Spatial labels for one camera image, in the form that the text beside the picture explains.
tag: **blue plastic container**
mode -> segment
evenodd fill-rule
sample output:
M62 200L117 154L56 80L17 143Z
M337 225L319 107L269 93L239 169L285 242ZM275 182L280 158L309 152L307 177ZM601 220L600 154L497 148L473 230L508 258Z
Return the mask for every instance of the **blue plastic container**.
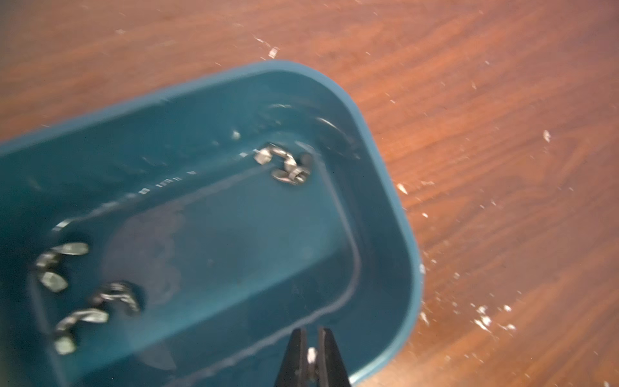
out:
M309 152L307 183L258 165L267 142ZM0 147L0 374L11 386L272 386L288 335L335 334L351 381L404 345L422 291L409 223L358 108L333 81L269 61L199 79ZM44 249L69 288L30 270ZM144 312L54 325L101 283Z

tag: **metal hardware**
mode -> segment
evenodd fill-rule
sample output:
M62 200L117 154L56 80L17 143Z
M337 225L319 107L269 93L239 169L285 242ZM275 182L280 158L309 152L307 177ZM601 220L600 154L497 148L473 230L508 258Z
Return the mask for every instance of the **metal hardware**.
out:
M38 280L54 293L63 291L69 283L63 276L51 271L51 268L57 266L65 255L84 255L88 251L89 247L86 243L74 242L55 246L43 252L35 261Z
M271 176L275 180L292 185L300 185L307 181L311 173L312 157L310 154L301 155L301 164L298 165L290 152L275 144L268 144L256 152L254 160L258 164L264 165L271 162L273 155L284 159L284 169L275 169L271 172Z
M96 308L76 310L66 316L56 324L56 329L54 330L54 348L56 352L59 355L68 355L75 352L77 344L71 334L71 328L79 321L103 324L106 323L109 318L110 316L106 311Z
M127 314L131 316L138 315L141 311L133 290L124 282L110 282L101 286L89 300L94 307L99 307L105 302L120 301L124 303Z

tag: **wood grain surface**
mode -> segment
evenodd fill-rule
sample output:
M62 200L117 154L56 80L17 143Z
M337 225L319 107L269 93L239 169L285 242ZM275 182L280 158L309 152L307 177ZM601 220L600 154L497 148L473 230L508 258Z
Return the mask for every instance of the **wood grain surface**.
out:
M408 192L427 322L364 387L619 386L614 0L5 1L0 139L273 46Z

